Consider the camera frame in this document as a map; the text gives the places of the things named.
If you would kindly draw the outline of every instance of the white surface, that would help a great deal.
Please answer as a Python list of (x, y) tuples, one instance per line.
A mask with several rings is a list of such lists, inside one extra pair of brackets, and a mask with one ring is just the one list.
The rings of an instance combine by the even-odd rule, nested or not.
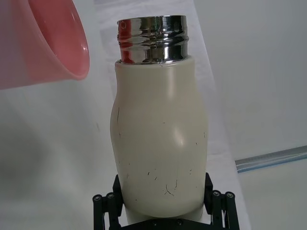
[(249, 230), (193, 2), (105, 1), (97, 11), (102, 46), (92, 2), (74, 2), (90, 49), (88, 78), (0, 91), (1, 230), (93, 228), (91, 198), (109, 192), (116, 174), (109, 134), (120, 57), (116, 20), (176, 13), (188, 16), (189, 50), (209, 111), (207, 170), (216, 189), (236, 194), (241, 229)]
[(307, 144), (307, 1), (195, 0), (234, 158)]
[(306, 229), (307, 160), (239, 174), (253, 230)]

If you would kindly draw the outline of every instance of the white wall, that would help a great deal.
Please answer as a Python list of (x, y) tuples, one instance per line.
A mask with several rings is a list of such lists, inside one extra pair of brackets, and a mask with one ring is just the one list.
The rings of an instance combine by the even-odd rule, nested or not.
[(235, 159), (307, 144), (307, 1), (194, 0)]
[(117, 173), (94, 5), (74, 3), (90, 50), (88, 77), (0, 91), (1, 230), (93, 229), (92, 196), (109, 192)]

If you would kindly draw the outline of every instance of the bottle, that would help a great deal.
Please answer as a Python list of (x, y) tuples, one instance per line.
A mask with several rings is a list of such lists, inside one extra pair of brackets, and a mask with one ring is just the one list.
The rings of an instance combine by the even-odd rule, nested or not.
[(110, 133), (129, 223), (201, 218), (208, 121), (186, 17), (118, 21)]

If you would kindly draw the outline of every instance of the metal bottle neck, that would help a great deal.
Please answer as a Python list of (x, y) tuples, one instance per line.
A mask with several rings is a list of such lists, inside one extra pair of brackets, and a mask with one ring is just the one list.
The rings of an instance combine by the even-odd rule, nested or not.
[(128, 64), (170, 63), (188, 57), (187, 20), (183, 15), (118, 21), (121, 61)]

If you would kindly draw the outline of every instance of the pink plastic container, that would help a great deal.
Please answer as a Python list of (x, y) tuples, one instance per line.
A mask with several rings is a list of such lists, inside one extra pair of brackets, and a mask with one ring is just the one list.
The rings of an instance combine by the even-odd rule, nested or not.
[(89, 71), (85, 33), (72, 0), (0, 0), (0, 89)]

